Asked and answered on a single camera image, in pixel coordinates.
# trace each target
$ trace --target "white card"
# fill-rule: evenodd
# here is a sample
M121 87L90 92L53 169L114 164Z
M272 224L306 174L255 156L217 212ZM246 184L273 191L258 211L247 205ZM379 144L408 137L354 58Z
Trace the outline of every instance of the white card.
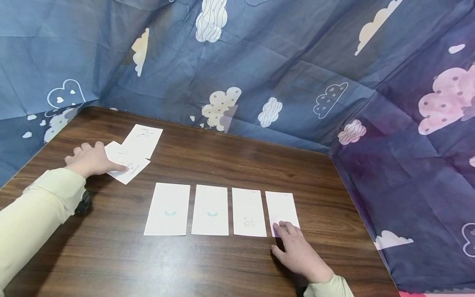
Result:
M227 188L196 186L191 233L229 235Z
M272 227L273 223L279 221L291 222L294 226L300 228L298 223L297 211L295 210L294 196L292 193L279 193L266 191L267 210L269 211L270 229L272 237L279 237Z
M122 143L122 148L133 155L150 159L163 129L135 124Z
M156 183L144 235L186 235L190 186Z
M235 235L267 236L261 191L233 188L233 226Z
M124 151L121 145L115 141L105 146L105 153L107 154L107 158L112 162L129 168L126 172L111 171L107 173L123 184L128 184L150 163L150 161L145 158L136 157Z

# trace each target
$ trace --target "sleeve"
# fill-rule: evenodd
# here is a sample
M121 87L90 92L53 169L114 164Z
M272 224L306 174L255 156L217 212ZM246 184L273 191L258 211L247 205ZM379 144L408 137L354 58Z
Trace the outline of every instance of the sleeve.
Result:
M46 171L0 211L0 297L82 199L86 180L64 168Z
M333 275L328 283L309 284L304 297L354 297L346 280Z

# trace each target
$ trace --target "tabletop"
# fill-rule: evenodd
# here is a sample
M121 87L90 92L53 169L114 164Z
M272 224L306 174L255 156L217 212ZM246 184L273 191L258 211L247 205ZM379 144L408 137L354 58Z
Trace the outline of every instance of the tabletop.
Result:
M163 129L151 163L128 185L89 178L90 213L60 226L6 296L295 296L264 191L293 193L305 238L356 297L399 296L331 159L310 151L88 107L1 189L0 209L76 146L122 143L135 124ZM191 185L186 236L143 235L156 182ZM197 184L228 187L229 236L191 234ZM232 187L262 191L266 238L233 235Z

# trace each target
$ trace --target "small drawing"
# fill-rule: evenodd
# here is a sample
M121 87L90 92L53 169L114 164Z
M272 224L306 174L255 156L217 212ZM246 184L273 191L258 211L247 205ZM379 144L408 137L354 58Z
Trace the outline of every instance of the small drawing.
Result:
M254 224L254 219L253 218L247 219L246 217L244 217L244 227L253 228L254 226L255 226L255 224Z

